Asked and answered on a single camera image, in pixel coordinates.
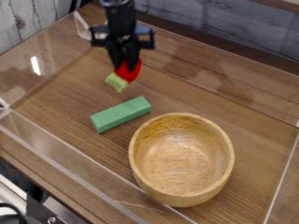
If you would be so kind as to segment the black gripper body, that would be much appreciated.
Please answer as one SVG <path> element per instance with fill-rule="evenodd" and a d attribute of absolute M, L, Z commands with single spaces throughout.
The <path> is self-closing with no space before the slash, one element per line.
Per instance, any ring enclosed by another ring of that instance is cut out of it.
<path fill-rule="evenodd" d="M 91 32 L 91 44 L 107 46 L 107 37 L 118 42 L 137 38 L 142 49 L 156 49 L 156 30 L 137 22 L 135 0 L 99 0 L 105 7 L 107 22 L 89 28 Z"/>

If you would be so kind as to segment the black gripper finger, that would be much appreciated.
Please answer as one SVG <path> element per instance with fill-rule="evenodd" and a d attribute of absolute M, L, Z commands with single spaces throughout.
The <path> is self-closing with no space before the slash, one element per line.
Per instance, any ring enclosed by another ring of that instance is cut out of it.
<path fill-rule="evenodd" d="M 125 57 L 126 57 L 126 50 L 122 44 L 117 41 L 107 42 L 107 53 L 111 58 L 113 64 L 115 69 L 119 69 L 122 66 Z"/>
<path fill-rule="evenodd" d="M 137 64 L 139 61 L 141 45 L 137 41 L 130 41 L 126 43 L 126 63 L 127 69 L 133 72 L 137 69 Z"/>

